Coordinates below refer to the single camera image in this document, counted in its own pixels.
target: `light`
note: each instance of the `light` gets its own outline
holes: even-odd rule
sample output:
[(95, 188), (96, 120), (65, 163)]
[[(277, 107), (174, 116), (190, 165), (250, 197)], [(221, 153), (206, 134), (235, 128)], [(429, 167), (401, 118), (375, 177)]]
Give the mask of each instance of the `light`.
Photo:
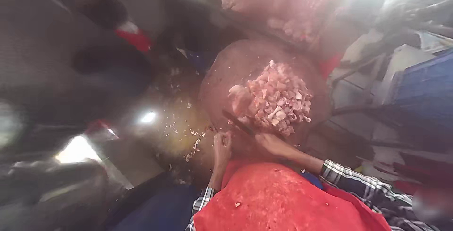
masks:
[(156, 119), (156, 116), (157, 116), (157, 114), (155, 112), (148, 112), (141, 118), (140, 122), (141, 123), (153, 122)]
[(75, 136), (66, 148), (55, 156), (55, 159), (62, 164), (82, 162), (85, 159), (101, 161), (91, 145), (81, 135)]
[(116, 133), (111, 129), (107, 129), (107, 131), (109, 131), (112, 135), (116, 135)]

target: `meat scrap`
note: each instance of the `meat scrap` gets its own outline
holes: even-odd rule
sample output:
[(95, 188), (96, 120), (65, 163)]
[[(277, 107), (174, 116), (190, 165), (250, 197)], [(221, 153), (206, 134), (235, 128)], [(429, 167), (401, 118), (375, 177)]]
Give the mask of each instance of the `meat scrap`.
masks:
[(285, 63), (271, 60), (257, 79), (233, 86), (228, 97), (236, 116), (286, 137), (294, 133), (292, 124), (311, 122), (313, 94)]

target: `finger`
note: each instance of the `finger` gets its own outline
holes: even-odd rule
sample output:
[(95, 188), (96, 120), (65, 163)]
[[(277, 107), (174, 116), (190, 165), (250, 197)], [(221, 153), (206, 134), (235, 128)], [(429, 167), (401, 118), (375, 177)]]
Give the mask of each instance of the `finger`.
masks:
[(214, 144), (219, 143), (219, 141), (222, 140), (222, 135), (220, 133), (217, 133), (214, 135)]
[(259, 143), (263, 143), (263, 142), (265, 141), (264, 134), (256, 134), (256, 135), (255, 135), (255, 139), (256, 139)]

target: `red fabric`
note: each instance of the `red fabric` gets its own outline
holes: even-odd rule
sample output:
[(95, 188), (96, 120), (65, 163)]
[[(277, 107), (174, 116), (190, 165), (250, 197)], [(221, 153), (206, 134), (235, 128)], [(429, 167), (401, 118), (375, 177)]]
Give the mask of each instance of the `red fabric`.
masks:
[(343, 58), (344, 53), (338, 53), (333, 57), (319, 63), (319, 72), (324, 79), (327, 79), (332, 73), (333, 69), (337, 68), (340, 65), (340, 61)]
[(384, 218), (354, 196), (326, 193), (275, 163), (241, 167), (194, 216), (204, 230), (389, 231)]
[(137, 34), (119, 29), (115, 30), (115, 33), (117, 36), (126, 39), (128, 43), (135, 46), (135, 48), (139, 51), (149, 51), (154, 45), (150, 38), (148, 38), (141, 29), (139, 29)]

